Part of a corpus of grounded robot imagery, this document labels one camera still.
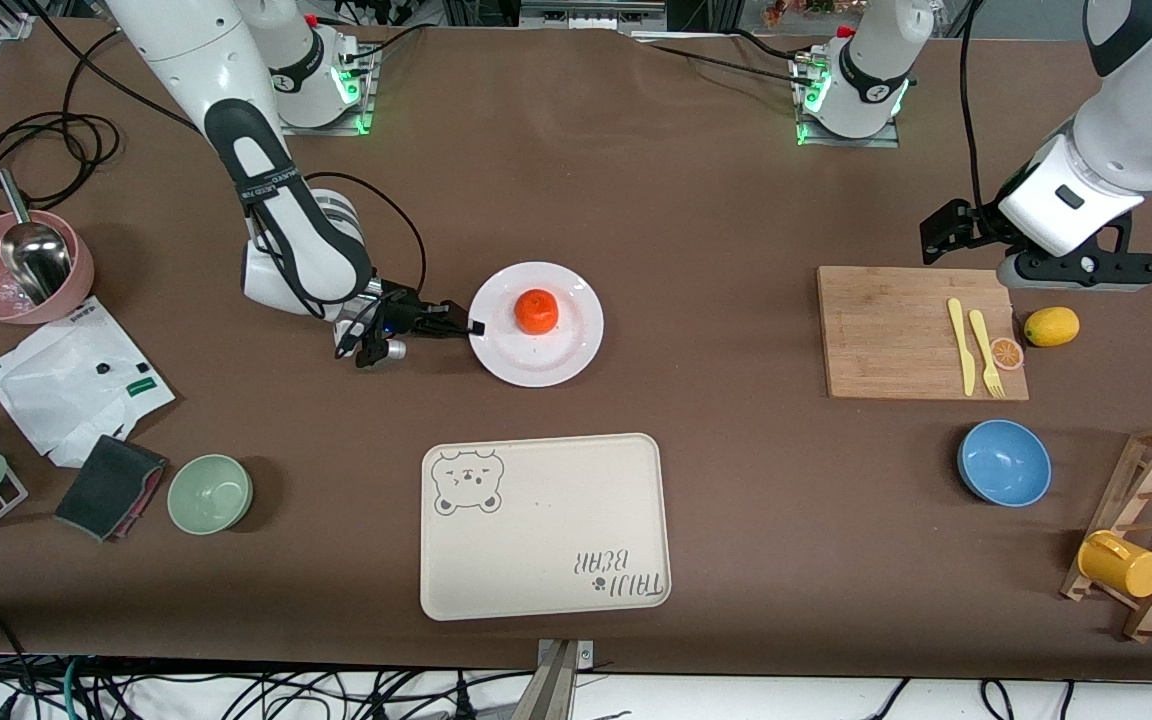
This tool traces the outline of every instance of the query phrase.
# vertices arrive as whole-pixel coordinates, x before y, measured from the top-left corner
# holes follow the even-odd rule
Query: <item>yellow knife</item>
[[[950,323],[954,323],[954,338],[958,341],[958,359],[963,363],[963,395],[971,397],[975,392],[975,358],[968,350],[968,336],[963,329],[963,304],[957,297],[950,298]]]

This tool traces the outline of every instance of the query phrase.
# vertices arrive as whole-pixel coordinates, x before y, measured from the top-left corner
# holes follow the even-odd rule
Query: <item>green bowl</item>
[[[242,518],[252,502],[252,480],[237,460],[204,455],[180,468],[168,488],[168,514],[192,536],[210,536]]]

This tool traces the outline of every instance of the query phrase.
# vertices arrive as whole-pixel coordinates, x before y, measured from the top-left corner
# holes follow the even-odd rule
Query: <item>brown table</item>
[[[105,32],[65,28],[84,47]],[[735,41],[685,45],[778,69]],[[826,397],[814,268],[918,264],[919,221],[969,190],[957,51],[925,50],[900,150],[863,151],[795,146],[781,83],[612,32],[433,31],[397,50],[370,137],[293,138],[293,152],[411,214],[430,297],[467,304],[521,260],[584,274],[607,311],[602,350],[545,391],[499,382],[452,341],[358,373],[332,359],[325,324],[243,300],[241,213],[210,149],[86,74],[76,108],[114,118],[127,149],[59,211],[91,245],[97,295],[179,394],[132,439],[174,465],[242,458],[256,500],[236,532],[196,538],[160,493],[131,537],[92,543],[50,518],[74,471],[38,457],[0,407],[0,447],[32,493],[0,524],[0,611],[36,652],[528,666],[536,639],[579,637],[616,670],[1152,679],[1152,642],[1117,639],[1115,602],[1056,594],[1126,433],[1152,427],[1152,288],[1016,293],[1018,310],[1068,304],[1084,323],[1074,344],[1030,355],[1025,404]],[[97,58],[169,103],[124,41]],[[0,128],[58,108],[71,68],[45,28],[6,46]],[[987,192],[1096,89],[1078,45],[975,45]],[[14,168],[37,191],[61,162],[40,143]],[[364,214],[380,271],[411,282],[401,220],[334,187]],[[1152,200],[1137,218],[1152,251]],[[0,354],[26,333],[0,325]],[[965,429],[996,415],[1055,462],[1023,510],[975,500],[952,463]],[[669,601],[420,614],[429,447],[617,432],[662,450]]]

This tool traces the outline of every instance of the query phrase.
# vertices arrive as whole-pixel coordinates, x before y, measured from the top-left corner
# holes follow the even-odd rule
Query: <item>blue bowl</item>
[[[1024,507],[1047,492],[1052,461],[1043,441],[1024,425],[985,420],[963,438],[958,473],[982,500]]]

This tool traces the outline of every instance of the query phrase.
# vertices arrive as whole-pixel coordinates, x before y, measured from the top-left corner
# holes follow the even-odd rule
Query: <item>green cable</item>
[[[78,659],[69,661],[69,667],[65,667],[65,713],[69,720],[78,720],[78,714],[74,712],[74,667],[78,667]]]

